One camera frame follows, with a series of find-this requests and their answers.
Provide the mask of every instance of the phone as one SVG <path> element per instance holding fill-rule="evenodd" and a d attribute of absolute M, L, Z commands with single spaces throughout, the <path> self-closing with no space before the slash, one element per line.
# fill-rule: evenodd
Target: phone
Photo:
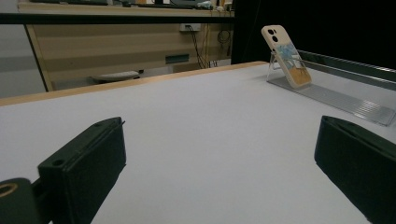
<path fill-rule="evenodd" d="M 262 36 L 271 51 L 275 53 L 276 61 L 285 73 L 289 84 L 294 89 L 309 85 L 312 78 L 301 62 L 300 54 L 285 28 L 281 25 L 266 25 L 262 27 Z"/>

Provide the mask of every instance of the black backdrop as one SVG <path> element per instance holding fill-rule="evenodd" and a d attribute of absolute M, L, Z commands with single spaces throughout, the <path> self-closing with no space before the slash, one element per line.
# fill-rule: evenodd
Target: black backdrop
<path fill-rule="evenodd" d="M 280 24 L 297 49 L 396 69 L 396 10 L 384 0 L 234 1 L 232 64 L 269 62 L 261 28 Z"/>

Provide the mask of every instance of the acrylic stand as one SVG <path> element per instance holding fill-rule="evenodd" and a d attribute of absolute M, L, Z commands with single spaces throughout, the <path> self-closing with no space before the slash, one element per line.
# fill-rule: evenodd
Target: acrylic stand
<path fill-rule="evenodd" d="M 267 81 L 289 91 L 389 126 L 395 117 L 396 71 L 298 50 L 312 83 L 294 89 L 272 53 Z"/>

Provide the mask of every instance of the wall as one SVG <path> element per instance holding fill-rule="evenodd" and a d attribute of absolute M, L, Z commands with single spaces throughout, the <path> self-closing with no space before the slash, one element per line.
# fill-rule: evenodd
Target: wall
<path fill-rule="evenodd" d="M 0 0 L 1 13 L 16 13 L 18 0 Z M 22 25 L 0 25 L 0 98 L 44 92 Z"/>

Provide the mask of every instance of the white tabletop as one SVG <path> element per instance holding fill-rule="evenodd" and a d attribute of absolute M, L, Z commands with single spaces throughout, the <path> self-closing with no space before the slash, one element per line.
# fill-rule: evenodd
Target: white tabletop
<path fill-rule="evenodd" d="M 322 115 L 379 126 L 266 82 L 268 65 L 0 107 L 0 179 L 122 117 L 127 165 L 93 223 L 368 223 L 314 160 Z"/>

